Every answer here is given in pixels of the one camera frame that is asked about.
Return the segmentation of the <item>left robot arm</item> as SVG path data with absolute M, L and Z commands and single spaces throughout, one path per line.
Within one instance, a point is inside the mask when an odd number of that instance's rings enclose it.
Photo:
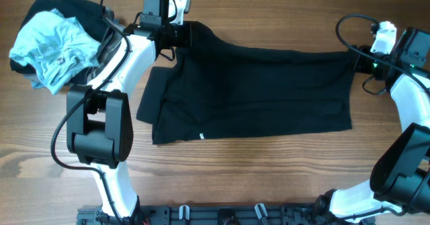
M 117 52 L 107 65 L 84 86 L 67 93 L 67 148 L 96 180 L 102 205 L 78 224 L 140 224 L 142 211 L 128 173 L 133 144 L 129 96 L 137 82 L 163 49 L 190 43 L 184 20 L 191 0 L 144 0 L 136 22 L 121 28 Z

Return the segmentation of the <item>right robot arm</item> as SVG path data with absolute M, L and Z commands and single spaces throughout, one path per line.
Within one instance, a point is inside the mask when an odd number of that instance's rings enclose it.
M 384 54 L 388 66 L 360 64 L 385 81 L 398 110 L 401 135 L 374 166 L 370 178 L 348 189 L 318 197 L 310 216 L 313 224 L 360 224 L 390 213 L 395 216 L 429 213 L 429 172 L 420 169 L 429 159 L 429 33 L 407 27 L 394 44 L 380 26 L 371 56 Z

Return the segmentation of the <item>black t-shirt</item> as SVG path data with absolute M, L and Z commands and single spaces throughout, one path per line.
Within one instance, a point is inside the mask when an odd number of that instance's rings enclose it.
M 154 144 L 351 129 L 352 53 L 247 48 L 190 27 L 191 45 L 151 70 L 136 113 Z

